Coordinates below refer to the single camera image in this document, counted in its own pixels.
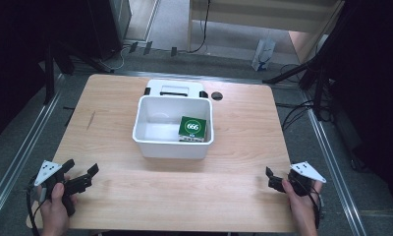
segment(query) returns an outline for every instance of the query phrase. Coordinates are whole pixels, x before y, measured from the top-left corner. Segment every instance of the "floor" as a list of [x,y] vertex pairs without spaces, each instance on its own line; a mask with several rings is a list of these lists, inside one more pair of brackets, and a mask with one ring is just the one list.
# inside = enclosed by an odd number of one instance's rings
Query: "floor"
[[[280,75],[294,67],[291,64],[299,63],[285,31],[225,24],[208,24],[207,41],[199,53],[171,57],[172,46],[178,49],[186,46],[186,2],[160,0],[148,32],[147,41],[153,42],[149,54],[144,55],[143,48],[132,53],[124,50],[123,57],[114,57],[105,64],[119,67],[115,72],[118,75],[173,76],[261,85],[261,80]],[[200,45],[199,25],[200,22],[194,22],[193,48]],[[224,37],[215,36],[219,31]],[[256,72],[251,67],[253,53],[258,40],[267,36],[276,41],[273,63],[268,71]],[[8,191],[0,188],[0,196],[8,197],[0,201],[0,235],[29,234],[25,223],[24,187],[41,161],[51,159],[59,146],[65,123],[71,117],[71,109],[64,107],[76,107],[88,76],[96,73],[83,62],[75,62],[76,72],[72,76],[60,75],[56,69],[60,79],[54,102],[43,106],[44,90],[41,90],[0,137],[0,186],[3,182],[11,186]],[[272,86],[276,102],[295,105],[310,99],[313,90],[299,90],[297,83],[293,83],[297,79],[292,77]],[[291,108],[278,106],[281,122],[290,111]],[[371,172],[358,173],[351,168],[349,154],[334,124],[317,122],[310,111],[301,113],[299,118],[284,132],[291,161],[307,160],[328,180],[322,193],[325,207],[319,234],[393,235],[393,200],[385,183]],[[11,171],[12,166],[18,165],[16,162],[20,162],[20,169]],[[86,234],[82,230],[69,233]],[[251,232],[240,234],[252,235]]]
[[126,39],[147,41],[160,0],[130,0],[129,2],[132,19],[126,34]]

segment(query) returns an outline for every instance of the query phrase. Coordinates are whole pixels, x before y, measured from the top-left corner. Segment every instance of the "green box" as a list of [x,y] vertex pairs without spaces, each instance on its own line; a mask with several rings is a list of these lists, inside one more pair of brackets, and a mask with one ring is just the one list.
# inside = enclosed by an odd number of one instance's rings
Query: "green box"
[[179,127],[180,142],[203,142],[205,140],[206,120],[183,116]]

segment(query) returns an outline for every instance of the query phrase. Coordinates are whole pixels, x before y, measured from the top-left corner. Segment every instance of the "metal bar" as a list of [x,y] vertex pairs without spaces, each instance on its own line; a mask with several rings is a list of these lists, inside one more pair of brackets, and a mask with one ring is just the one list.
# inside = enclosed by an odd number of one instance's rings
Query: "metal bar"
[[[304,100],[310,100],[310,96],[305,92],[302,92]],[[340,167],[338,166],[337,159],[332,151],[331,144],[328,142],[325,131],[322,127],[321,122],[319,122],[313,111],[309,110],[309,119],[315,131],[316,137],[318,139],[319,145],[322,149],[324,159],[329,168],[329,172],[334,181],[335,189],[340,198],[341,205],[343,206],[344,212],[349,221],[350,227],[353,231],[353,235],[365,236],[365,227],[362,223],[359,211],[350,193],[350,190],[344,180],[343,174],[341,173]]]
[[44,98],[44,104],[46,105],[55,94],[55,74],[53,72],[53,55],[51,43],[49,43],[49,45],[47,46],[45,54],[46,55],[44,60],[44,71],[46,74],[46,97]]
[[0,181],[0,210],[7,201],[20,173],[25,167],[26,162],[31,154],[31,151],[36,144],[44,126],[46,125],[49,117],[56,106],[57,101],[60,97],[60,85],[63,84],[62,77],[59,77],[57,80],[57,91],[55,95],[50,100],[50,103],[47,105],[43,105],[43,108],[40,110],[39,115],[34,121],[33,126],[31,127],[28,135],[23,141],[21,147],[16,153],[12,163],[7,169],[6,174],[3,176]]

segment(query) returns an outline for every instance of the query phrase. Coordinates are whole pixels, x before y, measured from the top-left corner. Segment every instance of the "black cable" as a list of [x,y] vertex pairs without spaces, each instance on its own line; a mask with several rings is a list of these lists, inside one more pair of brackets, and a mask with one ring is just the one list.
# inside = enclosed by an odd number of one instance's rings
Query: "black cable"
[[322,216],[322,198],[321,198],[321,194],[314,187],[311,187],[311,188],[314,190],[314,192],[312,192],[312,193],[318,195],[318,202],[319,202],[318,216],[319,216],[319,218],[321,218],[321,216]]
[[[288,66],[299,66],[299,65],[298,64],[286,64],[286,65],[284,65],[283,67],[280,68],[280,75],[283,75],[283,72],[282,72],[283,68],[288,67]],[[301,80],[301,78],[299,77],[298,74],[296,74],[296,76],[298,78],[297,81],[292,81],[292,80],[290,80],[290,78],[288,78],[286,80],[291,82],[291,83],[298,83]]]
[[31,222],[31,232],[34,236],[40,236],[39,231],[36,226],[36,222],[34,221],[35,214],[33,214],[33,211],[31,210],[31,199],[30,199],[31,192],[34,188],[33,182],[34,182],[36,176],[37,175],[34,175],[33,177],[31,177],[30,181],[28,182],[28,188],[26,191],[26,204],[28,207],[28,218],[30,219],[30,222]]
[[305,66],[307,67],[307,70],[309,70],[309,71],[311,71],[311,72],[315,72],[315,73],[318,73],[318,72],[321,71],[321,69],[313,70],[312,67],[309,66],[309,64],[313,64],[312,61],[307,61],[307,62],[305,63]]
[[298,105],[286,104],[286,103],[280,103],[280,102],[275,102],[275,105],[279,106],[279,107],[284,107],[284,108],[295,108],[298,106]]
[[295,112],[296,110],[298,110],[299,108],[305,107],[305,104],[306,104],[306,103],[309,103],[309,102],[312,102],[312,100],[305,101],[305,102],[303,102],[303,103],[301,103],[301,104],[295,106],[295,108],[292,109],[292,110],[289,112],[289,114],[286,116],[286,118],[285,118],[285,120],[283,121],[282,126],[281,126],[283,131],[285,130],[285,124],[286,124],[286,122],[288,121],[288,119],[289,119],[289,117],[291,116],[291,114],[294,113],[294,112]]
[[202,46],[205,44],[205,39],[206,39],[206,23],[208,22],[208,13],[209,13],[209,6],[211,5],[211,0],[208,0],[208,6],[206,8],[206,16],[205,16],[205,25],[203,27],[203,41],[200,47],[194,51],[188,51],[188,53],[195,53],[198,52]]
[[286,125],[286,127],[282,128],[282,130],[287,130],[295,121],[301,119],[304,116],[304,112],[308,111],[310,109],[310,105],[306,105],[305,109],[296,114]]
[[36,210],[34,211],[33,216],[36,217],[37,212],[40,210],[41,206],[44,204],[45,201],[43,201],[39,206],[37,206]]
[[[199,21],[199,27],[200,27],[200,31],[202,33],[205,33],[206,29],[203,29],[203,27],[202,27],[202,20]],[[205,45],[205,51],[203,53],[205,53],[207,50],[208,50],[208,45]]]

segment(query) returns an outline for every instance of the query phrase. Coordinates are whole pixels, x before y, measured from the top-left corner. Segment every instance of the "finger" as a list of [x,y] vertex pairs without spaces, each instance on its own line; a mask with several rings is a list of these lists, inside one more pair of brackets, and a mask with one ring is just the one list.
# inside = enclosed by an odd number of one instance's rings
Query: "finger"
[[322,190],[322,182],[321,181],[315,181],[313,183],[313,188],[316,190],[317,193],[321,193]]
[[62,201],[62,196],[64,196],[65,188],[62,183],[57,183],[53,187],[52,191],[52,203],[55,201]]
[[77,196],[71,195],[70,198],[71,198],[71,202],[72,202],[74,205],[78,203],[78,198],[77,198]]
[[288,180],[283,179],[282,186],[290,200],[292,200],[297,195],[294,191],[294,188],[292,187],[291,183],[288,182]]

